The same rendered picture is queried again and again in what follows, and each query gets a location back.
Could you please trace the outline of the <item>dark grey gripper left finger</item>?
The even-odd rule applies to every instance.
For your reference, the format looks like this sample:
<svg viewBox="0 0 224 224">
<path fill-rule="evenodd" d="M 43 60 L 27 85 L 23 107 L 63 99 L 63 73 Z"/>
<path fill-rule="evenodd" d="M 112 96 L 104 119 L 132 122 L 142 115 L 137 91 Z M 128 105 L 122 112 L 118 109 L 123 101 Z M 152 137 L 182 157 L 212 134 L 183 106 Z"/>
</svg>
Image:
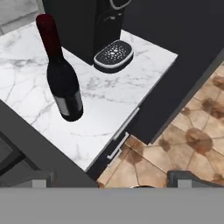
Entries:
<svg viewBox="0 0 224 224">
<path fill-rule="evenodd" d="M 12 182 L 0 181 L 0 188 L 22 187 L 22 188 L 48 188 L 52 187 L 56 180 L 56 172 L 51 170 L 35 171 L 28 177 Z"/>
</svg>

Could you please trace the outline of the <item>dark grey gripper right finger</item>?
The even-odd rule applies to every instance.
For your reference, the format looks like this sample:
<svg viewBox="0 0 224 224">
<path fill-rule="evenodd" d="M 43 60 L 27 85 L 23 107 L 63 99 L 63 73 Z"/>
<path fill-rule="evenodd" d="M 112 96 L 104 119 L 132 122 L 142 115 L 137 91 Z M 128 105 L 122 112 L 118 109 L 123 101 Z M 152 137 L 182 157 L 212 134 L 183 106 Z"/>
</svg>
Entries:
<svg viewBox="0 0 224 224">
<path fill-rule="evenodd" d="M 190 171 L 168 171 L 167 186 L 172 188 L 223 188 L 223 185 L 203 180 Z"/>
</svg>

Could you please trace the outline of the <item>dark wine bottle red cap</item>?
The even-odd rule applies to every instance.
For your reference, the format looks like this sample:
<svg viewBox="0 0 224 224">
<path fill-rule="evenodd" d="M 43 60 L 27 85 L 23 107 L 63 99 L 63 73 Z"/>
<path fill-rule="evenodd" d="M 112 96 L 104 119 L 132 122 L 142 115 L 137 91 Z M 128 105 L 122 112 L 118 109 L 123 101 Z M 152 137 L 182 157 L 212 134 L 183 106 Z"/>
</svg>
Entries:
<svg viewBox="0 0 224 224">
<path fill-rule="evenodd" d="M 49 62 L 46 78 L 61 116 L 69 122 L 83 115 L 80 85 L 73 67 L 64 58 L 57 27 L 51 15 L 40 14 L 36 26 Z"/>
</svg>

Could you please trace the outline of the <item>dark grey cabinet panel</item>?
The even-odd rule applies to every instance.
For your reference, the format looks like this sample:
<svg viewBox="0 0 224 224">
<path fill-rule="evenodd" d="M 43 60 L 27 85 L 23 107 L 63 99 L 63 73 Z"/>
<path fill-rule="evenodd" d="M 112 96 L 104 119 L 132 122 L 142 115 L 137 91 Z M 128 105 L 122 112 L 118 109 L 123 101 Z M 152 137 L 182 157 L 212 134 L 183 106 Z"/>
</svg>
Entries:
<svg viewBox="0 0 224 224">
<path fill-rule="evenodd" d="M 78 165 L 40 135 L 28 122 L 0 100 L 0 131 L 40 170 L 54 170 L 54 187 L 93 187 L 98 185 Z"/>
</svg>

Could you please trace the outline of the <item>black drawer front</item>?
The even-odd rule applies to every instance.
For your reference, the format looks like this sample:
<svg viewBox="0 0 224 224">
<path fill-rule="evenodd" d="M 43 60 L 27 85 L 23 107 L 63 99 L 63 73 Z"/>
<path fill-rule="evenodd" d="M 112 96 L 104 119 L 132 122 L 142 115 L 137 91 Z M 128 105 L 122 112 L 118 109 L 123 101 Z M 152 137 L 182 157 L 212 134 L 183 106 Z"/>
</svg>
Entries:
<svg viewBox="0 0 224 224">
<path fill-rule="evenodd" d="M 120 136 L 116 140 L 113 140 L 113 137 L 112 137 L 108 141 L 108 143 L 104 146 L 102 151 L 97 155 L 97 157 L 94 159 L 94 161 L 91 163 L 91 165 L 86 169 L 86 174 L 91 179 L 97 180 L 101 176 L 102 172 L 107 168 L 107 166 L 112 163 L 113 159 L 116 158 L 121 153 L 122 146 L 121 146 L 120 150 L 116 153 L 116 155 L 113 157 L 113 159 L 111 159 L 111 160 L 107 159 L 107 155 L 110 155 L 113 152 L 113 150 L 116 148 L 116 146 L 123 139 L 125 132 L 128 132 L 129 137 L 130 137 L 132 126 L 136 120 L 137 114 L 135 115 L 135 117 L 132 119 L 132 121 L 129 123 L 129 125 L 126 127 L 126 129 L 120 134 Z"/>
</svg>

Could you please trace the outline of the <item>tall black cabinet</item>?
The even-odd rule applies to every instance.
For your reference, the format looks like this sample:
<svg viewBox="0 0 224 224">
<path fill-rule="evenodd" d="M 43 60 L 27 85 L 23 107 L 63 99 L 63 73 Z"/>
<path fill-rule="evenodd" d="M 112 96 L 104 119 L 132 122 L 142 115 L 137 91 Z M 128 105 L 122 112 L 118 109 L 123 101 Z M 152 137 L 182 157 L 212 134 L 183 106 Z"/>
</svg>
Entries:
<svg viewBox="0 0 224 224">
<path fill-rule="evenodd" d="M 178 55 L 143 101 L 131 131 L 149 144 L 224 61 L 224 0 L 132 0 L 123 28 Z"/>
</svg>

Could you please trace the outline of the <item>black coffee machine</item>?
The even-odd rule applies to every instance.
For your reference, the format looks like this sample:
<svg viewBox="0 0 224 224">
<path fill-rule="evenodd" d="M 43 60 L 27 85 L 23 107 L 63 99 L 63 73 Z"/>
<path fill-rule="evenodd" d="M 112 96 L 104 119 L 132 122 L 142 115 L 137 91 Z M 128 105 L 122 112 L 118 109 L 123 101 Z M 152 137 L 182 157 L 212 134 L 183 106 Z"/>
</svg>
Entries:
<svg viewBox="0 0 224 224">
<path fill-rule="evenodd" d="M 134 56 L 120 39 L 131 0 L 42 0 L 57 25 L 63 48 L 106 74 L 123 70 Z"/>
</svg>

